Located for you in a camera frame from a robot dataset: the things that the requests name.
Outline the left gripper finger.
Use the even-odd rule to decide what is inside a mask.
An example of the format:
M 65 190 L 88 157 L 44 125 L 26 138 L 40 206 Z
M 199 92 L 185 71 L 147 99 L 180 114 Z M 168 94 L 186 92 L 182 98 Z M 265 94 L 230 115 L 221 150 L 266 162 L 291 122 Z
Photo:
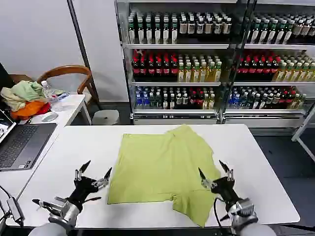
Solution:
M 112 171 L 112 167 L 107 171 L 107 173 L 105 174 L 105 176 L 103 178 L 93 182 L 92 186 L 97 188 L 97 189 L 102 189 L 102 188 L 106 187 L 109 183 L 111 171 Z
M 74 181 L 81 181 L 82 180 L 82 174 L 87 169 L 87 167 L 89 166 L 90 162 L 91 161 L 89 160 L 87 163 L 83 164 L 79 169 L 75 170 Z

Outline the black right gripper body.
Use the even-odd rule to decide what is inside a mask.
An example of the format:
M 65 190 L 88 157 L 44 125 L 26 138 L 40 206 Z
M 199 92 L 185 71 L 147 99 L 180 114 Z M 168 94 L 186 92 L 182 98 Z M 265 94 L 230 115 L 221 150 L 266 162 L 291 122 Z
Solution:
M 228 180 L 228 177 L 222 177 L 213 181 L 211 192 L 219 194 L 226 204 L 235 204 L 240 197 L 236 194 L 233 187 L 235 180 Z

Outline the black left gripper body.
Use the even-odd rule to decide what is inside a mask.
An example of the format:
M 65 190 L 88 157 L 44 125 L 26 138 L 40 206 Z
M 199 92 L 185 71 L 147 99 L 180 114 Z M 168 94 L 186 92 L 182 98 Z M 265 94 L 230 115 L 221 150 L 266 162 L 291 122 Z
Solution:
M 94 184 L 94 182 L 96 182 L 96 180 L 89 177 L 81 177 L 81 180 L 75 180 L 75 189 L 67 200 L 72 204 L 83 204 L 89 194 L 96 193 L 98 191 L 98 187 Z

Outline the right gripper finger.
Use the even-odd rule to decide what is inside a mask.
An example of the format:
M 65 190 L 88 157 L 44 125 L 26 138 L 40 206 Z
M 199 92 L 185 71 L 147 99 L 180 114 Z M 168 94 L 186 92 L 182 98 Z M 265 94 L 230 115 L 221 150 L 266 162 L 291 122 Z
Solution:
M 223 163 L 221 160 L 219 160 L 220 165 L 222 166 L 223 170 L 226 173 L 227 180 L 228 181 L 233 181 L 234 180 L 234 174 L 233 174 L 233 169 L 229 169 L 229 167 Z
M 205 177 L 205 175 L 203 174 L 200 168 L 198 168 L 198 170 L 199 170 L 202 186 L 206 189 L 211 189 L 213 182 Z

